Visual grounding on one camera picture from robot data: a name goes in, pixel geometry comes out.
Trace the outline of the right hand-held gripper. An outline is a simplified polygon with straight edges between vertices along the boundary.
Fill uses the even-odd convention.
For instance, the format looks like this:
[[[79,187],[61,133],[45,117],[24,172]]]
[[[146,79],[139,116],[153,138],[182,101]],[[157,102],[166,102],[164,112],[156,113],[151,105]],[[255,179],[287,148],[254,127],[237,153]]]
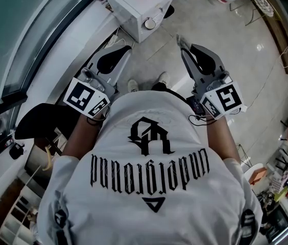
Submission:
[[[229,72],[224,71],[223,63],[217,54],[203,46],[192,44],[190,52],[181,49],[181,58],[189,76],[195,82],[193,96],[211,117],[221,118],[247,111],[238,83],[232,80]],[[201,78],[201,74],[215,75],[218,71],[223,72],[210,80]]]

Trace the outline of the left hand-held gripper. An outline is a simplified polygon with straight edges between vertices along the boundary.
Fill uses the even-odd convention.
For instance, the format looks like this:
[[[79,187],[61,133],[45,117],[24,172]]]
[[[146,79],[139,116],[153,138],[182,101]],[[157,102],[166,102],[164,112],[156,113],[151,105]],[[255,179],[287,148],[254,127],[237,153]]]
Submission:
[[[119,95],[117,81],[131,51],[129,45],[113,45],[96,52],[90,65],[72,79],[63,102],[89,118],[95,117]]]

